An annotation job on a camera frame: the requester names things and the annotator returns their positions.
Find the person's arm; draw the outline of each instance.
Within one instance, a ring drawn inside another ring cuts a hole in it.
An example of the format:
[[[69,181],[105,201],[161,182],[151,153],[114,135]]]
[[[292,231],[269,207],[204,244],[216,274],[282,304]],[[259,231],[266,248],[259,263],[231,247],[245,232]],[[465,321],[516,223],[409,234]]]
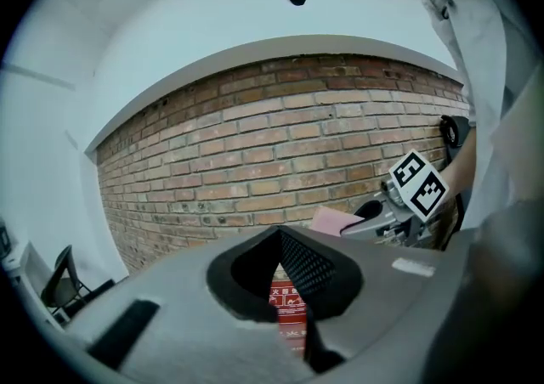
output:
[[[442,178],[450,187],[448,199],[472,186],[475,171],[476,127],[473,127],[468,132],[467,138],[453,162],[441,173]]]

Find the white label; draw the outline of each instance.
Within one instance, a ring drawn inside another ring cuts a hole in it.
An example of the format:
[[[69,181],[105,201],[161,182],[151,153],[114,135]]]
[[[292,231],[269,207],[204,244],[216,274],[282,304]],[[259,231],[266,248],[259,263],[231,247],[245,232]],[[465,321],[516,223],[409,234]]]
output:
[[[395,260],[391,266],[399,271],[421,275],[422,277],[432,277],[436,270],[434,266],[416,262],[415,260],[407,260],[402,257]]]
[[[402,201],[423,222],[436,211],[448,185],[428,161],[412,150],[389,169]]]

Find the red label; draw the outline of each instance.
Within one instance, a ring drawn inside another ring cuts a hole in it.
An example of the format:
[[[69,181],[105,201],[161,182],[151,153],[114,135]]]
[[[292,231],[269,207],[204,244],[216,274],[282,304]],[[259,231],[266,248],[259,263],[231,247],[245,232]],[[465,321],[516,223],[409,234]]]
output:
[[[306,340],[306,304],[289,280],[272,281],[269,303],[278,309],[280,334],[291,350],[304,355]]]

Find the brick wall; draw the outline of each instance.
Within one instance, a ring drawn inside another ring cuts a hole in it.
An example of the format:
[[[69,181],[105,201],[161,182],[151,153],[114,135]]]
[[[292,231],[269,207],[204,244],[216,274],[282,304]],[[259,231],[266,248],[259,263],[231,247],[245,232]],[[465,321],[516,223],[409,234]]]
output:
[[[130,271],[316,207],[352,212],[407,150],[440,162],[461,86],[396,61],[325,55],[225,71],[170,93],[98,148],[110,230]]]

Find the mesh pocket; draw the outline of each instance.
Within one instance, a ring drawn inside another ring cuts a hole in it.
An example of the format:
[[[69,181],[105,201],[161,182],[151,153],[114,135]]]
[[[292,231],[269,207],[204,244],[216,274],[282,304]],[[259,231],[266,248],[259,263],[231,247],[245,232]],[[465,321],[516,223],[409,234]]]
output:
[[[301,295],[325,289],[336,272],[330,260],[285,232],[281,232],[281,266]]]

